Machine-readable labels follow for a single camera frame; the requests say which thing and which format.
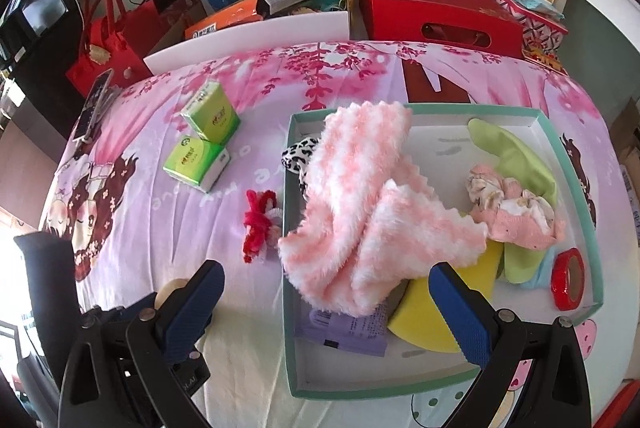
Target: orange box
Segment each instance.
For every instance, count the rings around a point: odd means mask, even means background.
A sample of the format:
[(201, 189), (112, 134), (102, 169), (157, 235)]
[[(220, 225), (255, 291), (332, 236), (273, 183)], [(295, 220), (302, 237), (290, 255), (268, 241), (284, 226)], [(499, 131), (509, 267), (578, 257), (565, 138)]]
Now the orange box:
[(260, 20), (264, 20), (264, 16), (258, 13), (258, 0), (239, 0), (189, 27), (184, 32), (184, 37), (189, 40), (225, 27)]

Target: red shopping bag handle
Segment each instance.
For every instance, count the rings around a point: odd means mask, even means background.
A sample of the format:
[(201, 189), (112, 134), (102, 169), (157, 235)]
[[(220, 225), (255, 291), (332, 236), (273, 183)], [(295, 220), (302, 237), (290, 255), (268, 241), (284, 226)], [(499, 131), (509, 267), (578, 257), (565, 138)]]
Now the red shopping bag handle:
[[(93, 14), (95, 12), (95, 10), (90, 11), (89, 9), (89, 2), (91, 0), (84, 0), (84, 14), (85, 14), (85, 20), (87, 22), (90, 22), (93, 18)], [(119, 24), (124, 24), (127, 21), (127, 9), (124, 7), (124, 2), (122, 0), (115, 0), (116, 4), (118, 5), (118, 11), (120, 12), (120, 16), (118, 17), (117, 22)], [(115, 22), (115, 15), (113, 13), (113, 0), (111, 1), (111, 19)]]
[[(82, 35), (80, 37), (78, 57), (83, 56), (84, 54), (89, 52), (89, 45), (90, 45), (89, 30), (91, 28), (90, 23), (101, 1), (102, 0), (95, 0), (93, 5), (90, 7), (89, 11), (87, 12), (84, 29), (82, 30)], [(115, 27), (114, 15), (113, 15), (113, 0), (106, 0), (106, 2), (107, 2), (107, 11), (106, 11), (107, 12), (107, 15), (106, 15), (107, 36), (111, 36), (112, 34), (113, 35), (116, 34), (116, 27)], [(100, 33), (100, 37), (102, 38), (102, 41), (100, 44), (96, 44), (96, 45), (99, 45), (104, 49), (105, 48), (104, 36), (102, 36), (102, 33)]]

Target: smartphone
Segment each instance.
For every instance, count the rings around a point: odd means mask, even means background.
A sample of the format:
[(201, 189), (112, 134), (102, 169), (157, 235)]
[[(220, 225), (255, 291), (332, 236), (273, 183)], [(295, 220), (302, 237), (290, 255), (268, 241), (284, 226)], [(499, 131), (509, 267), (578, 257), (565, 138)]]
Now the smartphone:
[(104, 71), (95, 79), (89, 96), (86, 98), (84, 106), (82, 107), (82, 112), (80, 112), (80, 118), (78, 118), (78, 125), (76, 126), (76, 132), (74, 134), (74, 141), (86, 141), (89, 139), (91, 130), (98, 117), (97, 111), (102, 105), (111, 78), (113, 78), (113, 69)]

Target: red gift box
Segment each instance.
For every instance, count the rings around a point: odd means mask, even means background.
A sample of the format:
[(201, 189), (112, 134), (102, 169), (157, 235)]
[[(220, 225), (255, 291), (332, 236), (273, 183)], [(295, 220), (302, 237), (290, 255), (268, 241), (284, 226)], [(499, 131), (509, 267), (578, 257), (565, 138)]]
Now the red gift box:
[(360, 0), (372, 40), (437, 42), (522, 58), (522, 26), (493, 0)]
[(562, 38), (569, 34), (564, 25), (533, 12), (515, 0), (495, 0), (520, 22), (524, 48), (542, 49), (545, 54), (557, 57)]

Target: pink strawberry print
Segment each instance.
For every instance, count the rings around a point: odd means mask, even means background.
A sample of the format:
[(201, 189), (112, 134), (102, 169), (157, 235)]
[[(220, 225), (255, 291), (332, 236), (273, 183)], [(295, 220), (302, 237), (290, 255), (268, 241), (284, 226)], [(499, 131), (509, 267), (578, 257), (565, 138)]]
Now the pink strawberry print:
[[(587, 320), (575, 327), (575, 335), (578, 338), (578, 345), (580, 345), (580, 352), (584, 360), (591, 354), (591, 349), (596, 341), (597, 330), (596, 322), (593, 320)], [(531, 369), (531, 361), (523, 360), (518, 364), (513, 379), (511, 379), (509, 390), (515, 392), (524, 384)]]

